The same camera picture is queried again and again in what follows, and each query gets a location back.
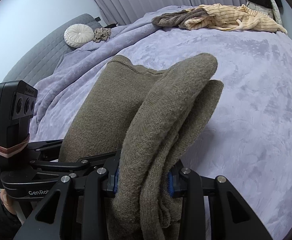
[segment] pink elastic band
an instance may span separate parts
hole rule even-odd
[[[3,156],[5,158],[10,158],[14,156],[15,154],[21,152],[27,145],[30,139],[30,135],[28,134],[27,138],[23,140],[20,144],[17,144],[10,148],[4,148],[0,146],[0,156]]]

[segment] black camera module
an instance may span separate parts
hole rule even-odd
[[[16,108],[17,114],[19,114],[21,112],[22,107],[23,107],[23,99],[20,98],[17,102],[17,108]]]
[[[24,109],[25,114],[28,112],[29,108],[30,108],[30,100],[29,98],[27,98],[26,103],[25,103],[25,109]]]

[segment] metal screw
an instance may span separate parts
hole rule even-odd
[[[102,168],[98,168],[98,169],[97,169],[97,173],[98,173],[98,174],[104,174],[106,171],[107,171],[107,170],[106,170],[104,167],[102,167]]]
[[[69,180],[70,180],[69,176],[62,176],[62,179],[61,179],[62,182],[67,182]]]
[[[224,176],[218,176],[217,181],[220,183],[225,183],[227,181],[227,179]]]
[[[181,172],[184,174],[189,174],[190,173],[190,168],[182,168]]]

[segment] bed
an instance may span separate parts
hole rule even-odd
[[[155,16],[186,8],[168,6],[147,13],[135,23],[113,28],[107,42],[63,53],[36,81],[31,140],[64,138],[116,54],[161,70],[211,53],[218,60],[213,78],[225,87],[211,120],[182,161],[202,176],[226,176],[273,239],[292,239],[292,40],[281,32],[186,31],[151,24]],[[207,239],[209,234],[207,217]]]

